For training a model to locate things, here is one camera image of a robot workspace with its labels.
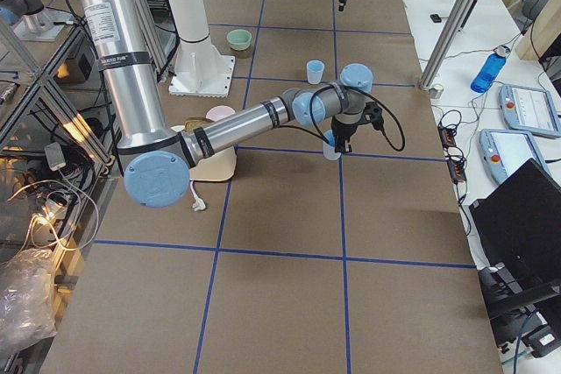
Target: white table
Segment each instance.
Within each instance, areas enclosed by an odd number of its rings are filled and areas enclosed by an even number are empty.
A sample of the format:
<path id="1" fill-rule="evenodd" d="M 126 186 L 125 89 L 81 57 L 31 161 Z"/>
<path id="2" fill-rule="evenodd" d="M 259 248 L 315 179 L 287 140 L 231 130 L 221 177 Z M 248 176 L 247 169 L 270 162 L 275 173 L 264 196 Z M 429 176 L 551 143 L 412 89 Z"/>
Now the white table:
<path id="1" fill-rule="evenodd" d="M 448 17 L 455 0 L 403 0 L 406 5 L 411 33 L 415 38 L 415 48 L 422 68 L 430 57 L 432 50 L 444 28 L 444 21 L 435 24 L 430 19 L 430 14 L 437 13 L 441 17 Z M 472 52 L 475 50 L 488 50 L 480 53 L 461 54 L 455 58 L 444 60 L 440 67 L 435 83 L 444 85 L 444 92 L 438 100 L 432 100 L 436 121 L 440 120 L 442 111 L 457 109 L 462 113 L 463 121 L 475 120 L 474 109 L 470 101 L 476 98 L 470 90 L 470 84 L 481 69 L 490 50 L 501 44 L 509 43 L 512 46 L 520 39 L 518 27 L 510 17 L 506 7 L 501 0 L 478 0 L 465 28 L 459 32 L 454 39 L 448 56 L 454 56 L 461 52 Z M 507 64 L 501 70 L 497 81 L 527 87 L 540 88 L 539 82 L 548 89 L 554 98 L 557 110 L 561 110 L 561 98 L 557 95 L 549 78 L 537 61 L 523 61 L 518 58 L 513 49 L 507 60 Z M 486 95 L 475 100 L 478 112 L 481 112 L 479 124 L 462 124 L 458 128 L 456 136 L 457 145 L 468 154 L 467 196 L 465 204 L 470 204 L 476 199 L 485 198 L 497 187 L 486 169 L 479 148 L 479 131 L 481 129 L 508 129 L 503 118 L 498 101 L 498 93 L 501 86 L 494 84 Z M 447 123 L 456 123 L 458 114 L 452 113 L 444 120 Z M 535 137 L 536 142 L 545 159 L 561 158 L 561 139 L 546 139 Z M 551 175 L 557 183 L 561 184 L 561 163 L 549 165 Z M 465 186 L 460 185 L 459 192 L 462 194 Z M 470 235 L 470 246 L 472 255 L 478 267 L 484 265 L 485 260 L 480 248 L 479 239 Z M 514 351 L 502 356 L 502 360 L 509 359 Z M 558 373 L 561 366 L 561 349 L 557 349 L 548 356 L 540 359 L 521 357 L 518 361 L 519 374 L 553 374 Z M 504 366 L 505 373 L 512 372 L 512 364 Z"/>

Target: plastic bottle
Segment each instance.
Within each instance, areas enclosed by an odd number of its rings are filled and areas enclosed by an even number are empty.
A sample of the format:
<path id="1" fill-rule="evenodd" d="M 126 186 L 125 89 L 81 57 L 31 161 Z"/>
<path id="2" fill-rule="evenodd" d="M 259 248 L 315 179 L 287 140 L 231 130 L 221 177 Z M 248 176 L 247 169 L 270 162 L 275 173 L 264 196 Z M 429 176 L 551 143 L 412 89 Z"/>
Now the plastic bottle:
<path id="1" fill-rule="evenodd" d="M 507 62 L 510 49 L 507 46 L 498 46 L 493 54 L 487 57 L 485 64 L 472 82 L 473 91 L 480 94 L 487 92 L 491 84 Z"/>

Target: plastic bag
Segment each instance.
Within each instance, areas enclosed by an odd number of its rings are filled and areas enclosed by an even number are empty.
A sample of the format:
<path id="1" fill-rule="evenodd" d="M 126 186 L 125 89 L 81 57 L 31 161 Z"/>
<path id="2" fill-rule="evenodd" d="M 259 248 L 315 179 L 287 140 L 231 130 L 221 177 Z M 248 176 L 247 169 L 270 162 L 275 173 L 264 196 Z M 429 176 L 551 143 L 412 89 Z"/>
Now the plastic bag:
<path id="1" fill-rule="evenodd" d="M 0 266 L 0 356 L 56 334 L 53 279 L 50 250 L 21 251 Z"/>

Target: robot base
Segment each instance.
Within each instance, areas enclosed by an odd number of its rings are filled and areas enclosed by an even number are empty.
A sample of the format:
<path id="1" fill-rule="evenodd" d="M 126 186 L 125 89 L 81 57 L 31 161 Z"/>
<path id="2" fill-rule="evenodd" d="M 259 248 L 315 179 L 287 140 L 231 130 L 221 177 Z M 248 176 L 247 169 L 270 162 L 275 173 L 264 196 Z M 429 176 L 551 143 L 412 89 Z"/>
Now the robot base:
<path id="1" fill-rule="evenodd" d="M 221 55 L 209 40 L 204 44 L 181 42 L 169 86 L 171 95 L 228 96 L 236 58 Z"/>
<path id="2" fill-rule="evenodd" d="M 49 11 L 48 14 L 49 17 L 54 22 L 65 22 L 73 19 L 72 15 L 70 15 L 70 13 L 67 12 Z M 27 28 L 27 24 L 25 23 L 25 21 L 21 20 L 14 27 L 14 32 L 18 36 L 18 38 L 21 39 L 22 41 L 42 41 L 42 42 L 52 43 L 56 41 L 56 39 L 59 37 L 60 33 L 65 27 L 66 27 L 65 25 L 54 25 L 49 30 L 42 32 L 41 34 L 36 34 L 30 32 L 29 29 Z"/>

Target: robotic arm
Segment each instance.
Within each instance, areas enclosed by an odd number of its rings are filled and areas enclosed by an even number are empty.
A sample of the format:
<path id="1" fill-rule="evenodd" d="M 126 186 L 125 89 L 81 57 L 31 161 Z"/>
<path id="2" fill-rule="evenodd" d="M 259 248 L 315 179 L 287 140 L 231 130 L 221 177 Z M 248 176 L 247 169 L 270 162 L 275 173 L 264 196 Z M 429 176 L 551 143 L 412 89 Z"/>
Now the robotic arm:
<path id="1" fill-rule="evenodd" d="M 134 0 L 82 0 L 82 5 L 120 122 L 117 148 L 126 168 L 124 185 L 143 205 L 175 203 L 188 190 L 188 169 L 201 159 L 291 120 L 311 125 L 333 116 L 337 152 L 351 150 L 349 139 L 359 124 L 373 123 L 359 92 L 371 89 L 373 74 L 354 64 L 341 73 L 341 82 L 315 93 L 293 88 L 193 133 L 176 133 L 160 105 Z"/>
<path id="2" fill-rule="evenodd" d="M 53 21 L 41 0 L 0 0 L 0 7 L 18 18 L 23 17 L 31 33 L 41 34 L 53 28 Z"/>

